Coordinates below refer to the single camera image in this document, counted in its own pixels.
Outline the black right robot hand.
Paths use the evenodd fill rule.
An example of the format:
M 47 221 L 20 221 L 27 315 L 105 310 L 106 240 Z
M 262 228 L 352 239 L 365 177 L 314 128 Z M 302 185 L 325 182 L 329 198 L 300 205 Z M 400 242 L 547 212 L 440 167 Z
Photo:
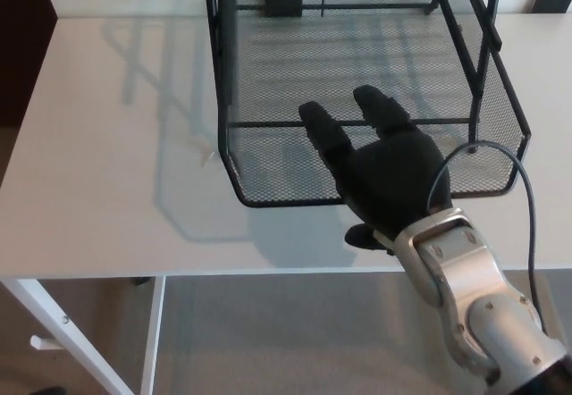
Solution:
M 392 97 L 371 85 L 353 97 L 378 139 L 355 148 L 338 122 L 317 102 L 299 107 L 307 136 L 343 203 L 360 219 L 345 242 L 355 248 L 392 252 L 392 242 L 409 225 L 450 208 L 450 177 L 437 174 L 444 158 Z

